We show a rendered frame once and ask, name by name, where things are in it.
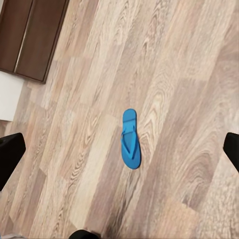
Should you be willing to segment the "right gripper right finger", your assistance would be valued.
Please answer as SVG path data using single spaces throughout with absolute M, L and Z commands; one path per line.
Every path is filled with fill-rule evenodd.
M 227 133 L 223 151 L 239 173 L 239 134 L 232 132 Z

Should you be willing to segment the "sandal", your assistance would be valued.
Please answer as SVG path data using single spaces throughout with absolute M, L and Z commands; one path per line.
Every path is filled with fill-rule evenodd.
M 136 127 L 137 113 L 134 109 L 123 113 L 123 132 L 121 137 L 121 153 L 125 164 L 130 169 L 138 169 L 141 165 L 141 148 Z

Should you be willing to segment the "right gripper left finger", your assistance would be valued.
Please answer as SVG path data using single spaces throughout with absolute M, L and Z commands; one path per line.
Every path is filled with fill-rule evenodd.
M 0 138 L 0 192 L 26 152 L 21 132 Z

